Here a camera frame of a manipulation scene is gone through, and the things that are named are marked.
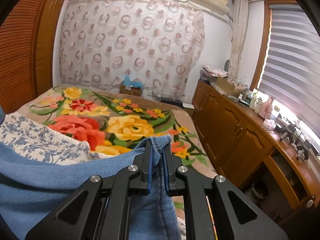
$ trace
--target cabinet door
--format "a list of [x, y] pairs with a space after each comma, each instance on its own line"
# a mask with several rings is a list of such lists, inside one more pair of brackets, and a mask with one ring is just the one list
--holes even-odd
[[52, 52], [64, 0], [46, 0], [39, 22], [35, 51], [36, 96], [52, 87]]
[[219, 169], [230, 154], [236, 133], [243, 125], [245, 118], [231, 105], [224, 103], [221, 115], [216, 119], [209, 118], [206, 122], [210, 130], [210, 139], [206, 141], [206, 150], [212, 156], [214, 166]]
[[272, 144], [249, 122], [237, 136], [230, 157], [222, 165], [222, 170], [224, 175], [239, 187], [268, 155]]
[[194, 122], [203, 145], [206, 144], [207, 140], [211, 140], [212, 130], [216, 128], [209, 124], [216, 124], [222, 109], [221, 95], [211, 91], [209, 93], [205, 96]]
[[198, 82], [195, 94], [192, 99], [192, 104], [195, 106], [196, 110], [200, 109], [201, 102], [204, 100], [204, 96], [205, 96], [206, 89], [201, 83], [202, 83], [201, 81]]

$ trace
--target wooden wardrobe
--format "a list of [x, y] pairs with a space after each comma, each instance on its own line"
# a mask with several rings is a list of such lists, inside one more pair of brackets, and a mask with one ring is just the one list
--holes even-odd
[[53, 43], [63, 1], [20, 0], [1, 25], [0, 106], [6, 113], [52, 87]]

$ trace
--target cardboard box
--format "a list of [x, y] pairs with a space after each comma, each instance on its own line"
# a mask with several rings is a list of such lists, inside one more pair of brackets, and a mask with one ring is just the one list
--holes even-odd
[[141, 88], [124, 86], [123, 81], [120, 83], [120, 94], [127, 94], [127, 95], [141, 97], [142, 90], [143, 89], [141, 89]]
[[229, 95], [232, 95], [234, 97], [238, 97], [240, 94], [244, 93], [245, 89], [239, 89], [236, 88], [234, 85], [230, 84], [227, 79], [218, 77], [218, 80], [216, 82], [216, 85], [226, 92]]

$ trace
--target white jar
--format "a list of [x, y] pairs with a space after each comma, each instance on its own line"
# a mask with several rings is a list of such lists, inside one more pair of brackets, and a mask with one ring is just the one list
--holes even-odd
[[255, 107], [255, 109], [254, 109], [254, 112], [255, 112], [256, 114], [259, 113], [260, 108], [262, 107], [262, 105], [263, 105], [262, 100], [258, 99], [257, 105], [256, 105], [256, 107]]
[[249, 104], [249, 108], [254, 109], [255, 106], [257, 104], [257, 95], [254, 94], [251, 98], [250, 104]]

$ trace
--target window frame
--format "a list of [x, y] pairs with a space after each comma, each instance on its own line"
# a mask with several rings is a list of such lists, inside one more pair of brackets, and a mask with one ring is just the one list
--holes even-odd
[[262, 73], [262, 68], [264, 65], [264, 61], [267, 54], [268, 49], [268, 39], [269, 39], [269, 30], [270, 30], [270, 22], [271, 22], [271, 9], [269, 8], [270, 4], [297, 4], [296, 0], [265, 0], [264, 1], [264, 20], [263, 20], [263, 31], [262, 31], [262, 39], [259, 57], [257, 61], [256, 70], [254, 72], [250, 90], [253, 91], [257, 89], [258, 82]]

